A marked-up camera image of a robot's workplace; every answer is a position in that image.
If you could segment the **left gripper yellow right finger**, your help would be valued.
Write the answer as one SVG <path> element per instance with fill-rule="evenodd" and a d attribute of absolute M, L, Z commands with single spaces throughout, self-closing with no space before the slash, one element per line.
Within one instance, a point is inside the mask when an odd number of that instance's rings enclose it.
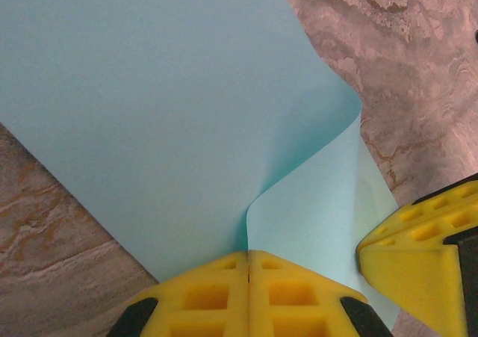
<path fill-rule="evenodd" d="M 393 337 L 360 292 L 286 259 L 249 252 L 249 337 Z"/>

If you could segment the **light blue paper sheet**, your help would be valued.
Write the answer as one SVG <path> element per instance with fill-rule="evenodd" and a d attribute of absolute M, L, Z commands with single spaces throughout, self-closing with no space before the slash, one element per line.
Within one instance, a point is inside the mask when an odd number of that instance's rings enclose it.
<path fill-rule="evenodd" d="M 154 278 L 265 250 L 397 305 L 355 249 L 396 203 L 287 0 L 0 0 L 0 123 Z"/>

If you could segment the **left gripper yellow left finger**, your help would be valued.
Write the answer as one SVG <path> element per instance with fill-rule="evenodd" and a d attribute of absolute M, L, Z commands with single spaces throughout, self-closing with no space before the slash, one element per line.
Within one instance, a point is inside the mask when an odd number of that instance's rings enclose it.
<path fill-rule="evenodd" d="M 106 337 L 247 337 L 248 259 L 231 253 L 141 291 Z"/>

